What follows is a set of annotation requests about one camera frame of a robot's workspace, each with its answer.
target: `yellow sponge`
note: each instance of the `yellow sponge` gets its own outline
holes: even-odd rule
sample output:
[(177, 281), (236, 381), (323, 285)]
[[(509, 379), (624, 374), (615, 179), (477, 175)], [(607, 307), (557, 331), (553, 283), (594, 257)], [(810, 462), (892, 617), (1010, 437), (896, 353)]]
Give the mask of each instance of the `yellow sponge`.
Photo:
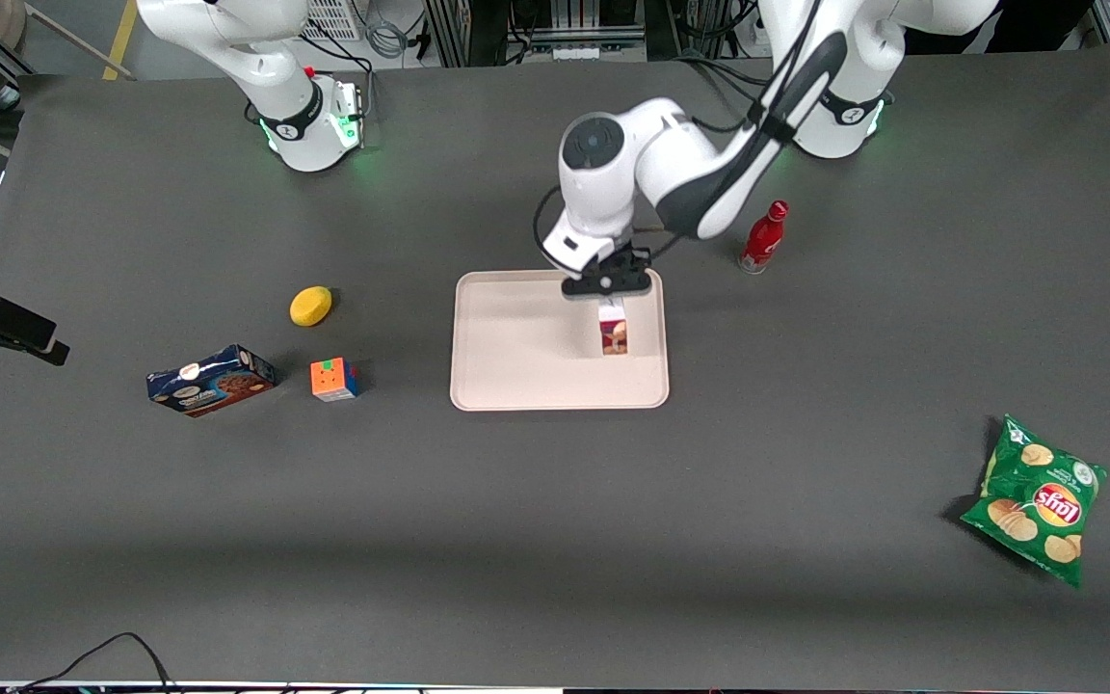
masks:
[(332, 310), (332, 291), (326, 286), (309, 286), (299, 291), (294, 302), (290, 303), (290, 320), (295, 325), (310, 328), (325, 319)]

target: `beige tray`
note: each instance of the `beige tray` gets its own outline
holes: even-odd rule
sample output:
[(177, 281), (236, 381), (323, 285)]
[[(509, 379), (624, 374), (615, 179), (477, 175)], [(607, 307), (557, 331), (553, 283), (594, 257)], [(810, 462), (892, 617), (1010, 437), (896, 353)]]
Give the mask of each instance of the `beige tray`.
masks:
[(466, 412), (647, 409), (665, 403), (662, 279), (628, 295), (628, 354), (603, 355), (598, 302), (565, 299), (559, 271), (470, 273), (456, 283), (453, 404)]

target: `yellow floor line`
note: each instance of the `yellow floor line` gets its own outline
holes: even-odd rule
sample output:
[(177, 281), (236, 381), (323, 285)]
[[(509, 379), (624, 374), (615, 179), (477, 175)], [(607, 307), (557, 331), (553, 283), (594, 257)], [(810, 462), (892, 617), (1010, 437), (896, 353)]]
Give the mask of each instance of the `yellow floor line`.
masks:
[[(140, 11), (135, 8), (135, 0), (128, 0), (122, 6), (122, 18), (119, 19), (119, 31), (113, 36), (113, 44), (110, 46), (111, 61), (122, 64), (122, 57), (128, 53), (128, 43), (131, 42), (131, 32), (135, 29), (135, 18)], [(119, 71), (105, 68), (101, 73), (101, 79), (119, 79)]]

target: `rubik's cube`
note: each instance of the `rubik's cube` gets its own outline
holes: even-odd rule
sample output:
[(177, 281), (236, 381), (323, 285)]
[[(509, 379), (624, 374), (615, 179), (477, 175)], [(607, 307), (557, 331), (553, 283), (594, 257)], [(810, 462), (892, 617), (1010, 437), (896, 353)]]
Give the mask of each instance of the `rubik's cube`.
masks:
[(336, 359), (311, 364), (311, 394), (325, 403), (357, 399), (357, 368)]

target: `small carton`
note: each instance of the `small carton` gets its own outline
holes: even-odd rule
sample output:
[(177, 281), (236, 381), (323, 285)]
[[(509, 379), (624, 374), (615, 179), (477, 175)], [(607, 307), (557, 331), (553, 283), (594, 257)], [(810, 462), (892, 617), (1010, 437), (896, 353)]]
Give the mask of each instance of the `small carton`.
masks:
[(200, 418), (278, 383), (276, 369), (245, 348), (230, 344), (206, 360), (149, 374), (149, 400)]
[(620, 295), (598, 300), (598, 333), (603, 336), (603, 354), (628, 353), (628, 316)]
[(334, 356), (311, 364), (311, 394), (325, 403), (357, 399), (357, 368)]

